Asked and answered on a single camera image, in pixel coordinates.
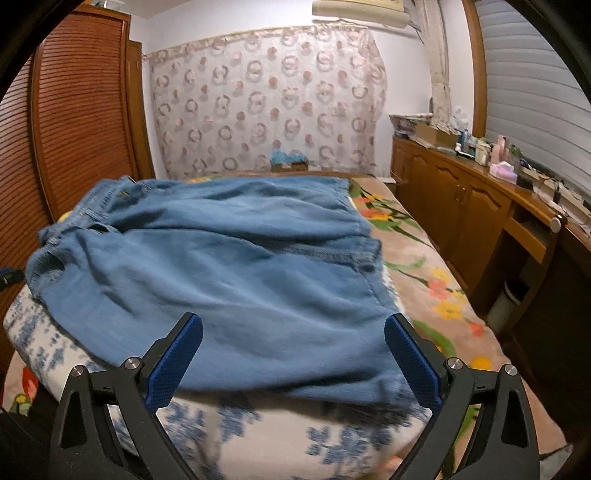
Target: bed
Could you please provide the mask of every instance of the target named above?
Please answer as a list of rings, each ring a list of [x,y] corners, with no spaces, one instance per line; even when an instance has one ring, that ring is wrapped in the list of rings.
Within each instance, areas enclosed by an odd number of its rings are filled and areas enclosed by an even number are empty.
[[[195,181],[206,181],[207,178]],[[431,245],[427,235],[386,185],[370,177],[351,179],[351,201],[372,224],[382,242],[384,283],[417,331],[446,356],[458,356],[472,368],[497,370],[509,360],[494,334],[473,312],[467,298]],[[77,364],[91,371],[99,363],[59,329],[45,308],[24,287],[4,320],[17,352],[6,380],[4,406],[26,411],[38,379],[59,398]],[[21,381],[23,365],[32,375]],[[541,454],[565,446],[564,436],[528,389]],[[454,448],[457,465],[478,408],[466,416]],[[111,415],[126,449],[131,439],[118,411]],[[158,412],[177,449],[195,471],[208,478],[389,478],[390,459],[404,456],[430,417],[389,412],[387,427],[367,423],[369,413],[323,402],[286,399],[270,393],[175,397]]]

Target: white window shade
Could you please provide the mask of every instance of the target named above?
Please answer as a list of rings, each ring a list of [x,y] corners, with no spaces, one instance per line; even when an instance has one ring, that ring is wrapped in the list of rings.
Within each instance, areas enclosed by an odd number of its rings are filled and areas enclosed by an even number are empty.
[[[591,194],[591,105],[560,56],[505,0],[476,2],[486,54],[486,136]]]

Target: cardboard box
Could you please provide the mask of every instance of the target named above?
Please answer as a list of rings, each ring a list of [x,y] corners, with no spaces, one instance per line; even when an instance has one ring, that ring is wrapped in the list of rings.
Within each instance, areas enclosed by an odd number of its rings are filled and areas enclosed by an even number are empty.
[[[445,133],[438,128],[433,128],[424,123],[418,123],[415,135],[417,138],[433,145],[434,147],[449,147],[454,149],[457,141],[459,140],[458,135],[451,135]]]
[[[307,171],[308,164],[306,162],[298,163],[279,163],[271,165],[271,171],[273,173],[285,173],[289,171]]]

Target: jeans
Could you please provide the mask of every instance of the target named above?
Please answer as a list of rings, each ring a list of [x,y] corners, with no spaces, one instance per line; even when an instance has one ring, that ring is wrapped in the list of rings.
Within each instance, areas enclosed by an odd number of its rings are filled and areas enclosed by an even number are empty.
[[[142,356],[185,312],[203,343],[180,384],[409,406],[384,341],[381,244],[331,177],[103,180],[39,233],[28,285],[99,359]]]

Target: white wall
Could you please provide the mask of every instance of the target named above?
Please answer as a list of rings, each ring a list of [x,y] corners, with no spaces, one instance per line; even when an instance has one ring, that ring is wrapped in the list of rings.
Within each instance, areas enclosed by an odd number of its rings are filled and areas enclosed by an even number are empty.
[[[439,0],[449,50],[449,86],[452,110],[461,107],[472,130],[474,116],[474,67],[468,21],[462,0]]]
[[[311,0],[193,0],[158,14],[147,21],[149,34],[144,50],[152,52],[200,38],[255,30],[312,23]],[[390,33],[374,30],[388,75],[388,96],[382,118],[376,126],[375,154],[379,176],[389,176],[393,128],[389,113],[425,113],[431,97],[427,53],[416,32],[407,27]],[[144,77],[144,97],[150,148],[155,169],[163,172],[161,155],[153,129],[153,112],[148,81]]]

